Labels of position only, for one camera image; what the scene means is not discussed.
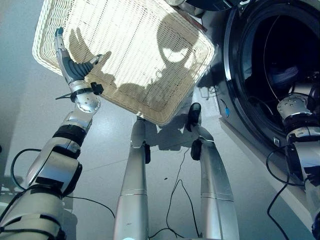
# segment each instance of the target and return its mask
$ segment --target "black cable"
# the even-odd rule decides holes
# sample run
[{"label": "black cable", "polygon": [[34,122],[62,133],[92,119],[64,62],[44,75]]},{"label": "black cable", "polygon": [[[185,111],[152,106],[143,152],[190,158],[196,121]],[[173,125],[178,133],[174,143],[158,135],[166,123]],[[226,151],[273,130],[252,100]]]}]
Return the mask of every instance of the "black cable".
[{"label": "black cable", "polygon": [[289,173],[287,173],[286,175],[286,183],[284,184],[284,186],[280,189],[280,191],[274,196],[274,198],[272,199],[271,203],[269,204],[269,207],[266,211],[266,213],[268,214],[268,216],[271,218],[271,220],[274,222],[274,224],[278,227],[278,229],[281,231],[281,233],[283,234],[285,240],[289,240],[287,234],[285,233],[285,231],[283,230],[283,228],[280,226],[280,224],[271,216],[270,214],[270,210],[271,207],[273,206],[273,204],[275,203],[275,201],[277,200],[277,198],[279,197],[279,195],[283,192],[283,190],[285,190],[285,188],[288,186],[289,183],[289,179],[290,179],[290,175]]},{"label": "black cable", "polygon": [[65,94],[65,95],[56,97],[55,100],[59,100],[59,99],[70,99],[70,95],[71,95],[71,93],[67,93],[67,94]]},{"label": "black cable", "polygon": [[4,211],[2,212],[2,214],[0,215],[0,222],[3,220],[4,216],[6,215],[6,213],[8,212],[8,210],[11,208],[11,206],[14,204],[14,202],[20,198],[23,194],[25,193],[25,191],[21,191],[18,192],[16,195],[14,195],[14,197],[12,198],[12,200],[9,202],[9,204],[6,206],[6,208],[4,209]]},{"label": "black cable", "polygon": [[183,190],[185,191],[185,194],[187,195],[188,199],[189,199],[189,202],[190,202],[190,205],[191,205],[191,209],[192,209],[192,216],[193,216],[193,222],[194,222],[194,227],[195,227],[195,231],[196,231],[196,235],[198,238],[200,238],[200,234],[199,234],[199,231],[198,231],[198,226],[197,226],[197,222],[196,222],[196,216],[195,216],[195,210],[194,210],[194,205],[192,204],[192,201],[191,201],[191,198],[184,186],[184,183],[181,179],[178,180],[178,182],[176,183],[176,185],[178,185],[178,183],[181,182],[181,185],[182,185],[182,188]]},{"label": "black cable", "polygon": [[43,231],[39,229],[32,229],[32,228],[24,228],[24,229],[5,229],[4,227],[0,227],[0,233],[39,233],[46,235],[48,239],[55,240],[55,236],[53,236],[50,232],[48,231]]},{"label": "black cable", "polygon": [[17,158],[23,154],[24,152],[27,152],[27,151],[35,151],[35,152],[41,152],[41,149],[36,149],[36,148],[26,148],[26,149],[23,149],[21,150],[20,152],[18,152],[17,155],[15,155],[12,163],[11,163],[11,168],[10,168],[10,172],[11,172],[11,179],[12,181],[14,182],[14,184],[20,188],[22,191],[26,190],[23,186],[21,186],[17,179],[16,179],[16,176],[15,176],[15,171],[14,171],[14,167],[15,167],[15,164],[16,164],[16,161],[17,161]]},{"label": "black cable", "polygon": [[269,160],[270,157],[272,156],[272,154],[274,154],[275,152],[284,149],[286,147],[289,147],[290,145],[285,145],[285,146],[281,146],[279,148],[277,148],[276,150],[272,151],[269,153],[269,155],[266,157],[266,161],[265,161],[265,165],[266,165],[266,169],[268,170],[268,172],[271,174],[272,177],[274,177],[275,179],[277,179],[279,182],[283,183],[283,184],[288,184],[290,186],[299,186],[299,187],[304,187],[304,184],[296,184],[296,183],[291,183],[291,182],[286,182],[282,179],[280,179],[279,177],[277,177],[276,175],[274,175],[274,173],[271,171],[270,166],[269,166]]},{"label": "black cable", "polygon": [[98,202],[98,201],[95,201],[95,200],[92,200],[92,199],[89,199],[89,198],[85,198],[85,197],[78,197],[78,196],[65,196],[65,198],[83,199],[83,200],[87,200],[87,201],[89,201],[89,202],[93,202],[93,203],[99,204],[99,205],[105,207],[106,209],[108,209],[108,210],[111,212],[111,214],[112,214],[112,216],[113,216],[114,219],[116,218],[114,212],[113,212],[108,206],[102,204],[101,202]]},{"label": "black cable", "polygon": [[180,163],[179,171],[178,171],[178,173],[177,173],[177,175],[176,175],[176,179],[175,179],[175,182],[174,182],[173,190],[172,190],[171,196],[170,196],[170,202],[169,202],[168,211],[167,211],[166,217],[165,217],[165,222],[166,222],[167,228],[170,229],[170,231],[175,234],[175,237],[179,236],[179,237],[181,237],[181,238],[184,238],[184,237],[181,236],[181,235],[179,235],[178,233],[176,233],[176,232],[169,226],[169,224],[168,224],[168,215],[169,215],[169,211],[170,211],[170,207],[171,207],[172,196],[173,196],[173,194],[174,194],[174,192],[175,192],[175,190],[176,190],[176,187],[177,187],[177,182],[178,182],[179,173],[180,173],[180,171],[181,171],[181,166],[182,166],[182,164],[183,164],[184,161],[185,161],[186,153],[189,151],[189,149],[190,149],[190,148],[188,148],[188,149],[183,153],[183,159],[182,159],[182,161],[181,161],[181,163]]},{"label": "black cable", "polygon": [[155,234],[153,234],[152,236],[150,236],[150,237],[149,237],[149,239],[154,238],[158,233],[160,233],[160,232],[161,232],[161,231],[163,231],[163,230],[170,230],[170,231],[171,231],[171,229],[170,229],[170,228],[167,228],[167,227],[162,228],[162,229],[160,229],[159,231],[157,231]]},{"label": "black cable", "polygon": [[166,218],[165,218],[165,221],[166,221],[166,226],[169,230],[171,230],[176,236],[179,236],[181,238],[184,238],[183,236],[181,236],[180,234],[176,233],[168,224],[168,216],[169,216],[169,212],[170,212],[170,207],[171,207],[171,203],[172,203],[172,198],[173,198],[173,195],[175,193],[175,190],[177,189],[177,186],[179,184],[179,182],[181,182],[181,185],[189,199],[189,202],[190,202],[190,205],[191,205],[191,209],[192,209],[192,216],[193,216],[193,221],[194,221],[194,227],[195,227],[195,230],[196,230],[196,234],[198,236],[198,238],[200,237],[200,234],[199,234],[199,231],[198,231],[198,226],[197,226],[197,222],[196,222],[196,217],[195,217],[195,211],[194,211],[194,206],[193,206],[193,203],[191,201],[191,198],[183,184],[183,181],[181,179],[178,180],[178,177],[179,177],[179,174],[180,174],[180,171],[181,171],[181,167],[182,167],[182,164],[184,163],[185,161],[185,158],[186,158],[186,153],[189,151],[189,148],[183,153],[183,159],[180,163],[180,166],[179,166],[179,170],[178,170],[178,173],[176,175],[176,179],[175,179],[175,183],[174,183],[174,187],[173,187],[173,190],[171,192],[171,196],[170,196],[170,202],[169,202],[169,207],[168,207],[168,211],[166,213]]},{"label": "black cable", "polygon": [[[17,198],[19,198],[19,197],[26,191],[26,189],[25,189],[24,187],[22,187],[22,186],[18,183],[18,181],[17,181],[17,179],[16,179],[16,176],[15,176],[14,168],[15,168],[15,164],[16,164],[16,161],[17,161],[18,157],[19,157],[22,153],[27,152],[27,151],[41,152],[41,149],[37,149],[37,148],[26,148],[26,149],[23,149],[23,150],[21,150],[20,152],[18,152],[17,155],[15,155],[15,157],[14,157],[12,163],[11,163],[11,168],[10,168],[10,170],[11,170],[11,179],[12,179],[12,181],[14,182],[14,184],[15,184],[18,188],[20,188],[20,189],[22,190],[22,192],[19,192],[17,195],[15,195],[14,198],[11,200],[11,202],[8,204],[7,208],[4,210],[4,212],[3,212],[2,215],[0,216],[0,222],[1,222],[2,218],[4,217],[4,215],[6,214],[6,212],[8,211],[8,209],[9,209],[9,208],[11,207],[11,205],[14,203],[14,201],[15,201]],[[67,198],[74,198],[74,199],[83,199],[83,200],[87,200],[87,201],[90,201],[90,202],[99,204],[99,205],[107,208],[107,209],[112,213],[113,218],[116,218],[114,212],[113,212],[108,206],[106,206],[106,205],[104,205],[104,204],[102,204],[102,203],[100,203],[100,202],[98,202],[98,201],[94,201],[94,200],[92,200],[92,199],[85,198],[85,197],[77,197],[77,196],[66,196],[66,197],[67,197]]]}]

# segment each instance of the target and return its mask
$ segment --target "tile floor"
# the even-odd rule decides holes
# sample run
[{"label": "tile floor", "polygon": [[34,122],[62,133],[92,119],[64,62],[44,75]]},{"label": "tile floor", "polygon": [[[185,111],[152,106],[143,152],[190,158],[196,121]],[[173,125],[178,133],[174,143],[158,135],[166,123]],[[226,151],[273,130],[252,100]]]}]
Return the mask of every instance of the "tile floor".
[{"label": "tile floor", "polygon": [[[73,109],[73,104],[55,97],[68,92],[64,79],[39,65],[32,56],[32,44],[42,0],[2,0],[0,3],[0,202],[12,198],[10,165],[17,152],[24,148],[41,148]],[[166,227],[169,205],[179,165],[193,136],[184,129],[190,102],[202,104],[202,125],[214,136],[233,189],[242,240],[280,240],[281,233],[266,215],[275,191],[255,171],[246,156],[222,131],[219,111],[213,95],[206,97],[206,88],[194,89],[181,115],[169,125],[159,128],[147,125],[151,144],[151,163],[146,166],[149,209],[149,232]],[[115,211],[129,153],[130,134],[135,115],[103,101],[99,113],[82,145],[79,161],[82,175],[73,193],[108,205]],[[16,175],[22,181],[36,157],[27,152],[16,164]],[[200,164],[185,155],[180,178],[194,204],[200,224]],[[68,240],[111,239],[114,220],[103,207],[85,200],[65,201],[64,228]],[[274,216],[291,240],[312,239],[282,199],[273,209]],[[196,237],[188,198],[179,187],[172,200],[169,224],[183,236]],[[154,239],[174,239],[163,231]]]}]

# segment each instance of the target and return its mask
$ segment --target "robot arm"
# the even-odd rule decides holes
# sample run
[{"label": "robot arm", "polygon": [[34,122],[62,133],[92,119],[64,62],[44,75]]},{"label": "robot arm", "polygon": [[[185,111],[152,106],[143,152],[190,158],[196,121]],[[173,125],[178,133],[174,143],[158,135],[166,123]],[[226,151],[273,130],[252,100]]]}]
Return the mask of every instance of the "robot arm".
[{"label": "robot arm", "polygon": [[55,33],[55,51],[75,107],[31,165],[26,176],[27,188],[13,198],[0,216],[0,239],[66,238],[61,228],[62,198],[72,193],[80,177],[82,165],[77,158],[100,107],[97,95],[103,92],[100,84],[89,84],[84,78],[103,56],[85,63],[73,62],[62,34],[61,27]]},{"label": "robot arm", "polygon": [[305,194],[311,217],[312,233],[320,238],[320,124],[309,110],[307,94],[293,93],[279,102],[279,111],[289,147],[286,159],[291,173],[305,182]]}]

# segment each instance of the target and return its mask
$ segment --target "wicker basket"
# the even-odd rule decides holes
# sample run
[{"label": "wicker basket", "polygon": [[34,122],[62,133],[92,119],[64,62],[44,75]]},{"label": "wicker basket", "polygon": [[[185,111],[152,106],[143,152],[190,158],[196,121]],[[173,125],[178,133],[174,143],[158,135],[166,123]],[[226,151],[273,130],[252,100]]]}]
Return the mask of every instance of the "wicker basket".
[{"label": "wicker basket", "polygon": [[32,54],[61,75],[54,33],[71,58],[104,59],[86,77],[102,97],[158,125],[170,121],[204,74],[214,46],[164,0],[45,0]]}]

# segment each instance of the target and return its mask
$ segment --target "washing machine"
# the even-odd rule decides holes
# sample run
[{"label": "washing machine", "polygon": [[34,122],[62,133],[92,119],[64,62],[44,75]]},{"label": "washing machine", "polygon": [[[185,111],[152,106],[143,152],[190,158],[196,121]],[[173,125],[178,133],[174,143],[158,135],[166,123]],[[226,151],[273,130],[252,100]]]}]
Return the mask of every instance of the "washing machine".
[{"label": "washing machine", "polygon": [[[221,126],[279,190],[266,170],[268,154],[287,144],[279,100],[290,93],[312,96],[320,117],[319,0],[188,0],[207,10],[202,24],[218,46],[211,65]],[[272,156],[274,171],[286,179],[284,151]],[[291,181],[302,184],[292,172]],[[288,188],[283,199],[311,228],[303,188]]]}]

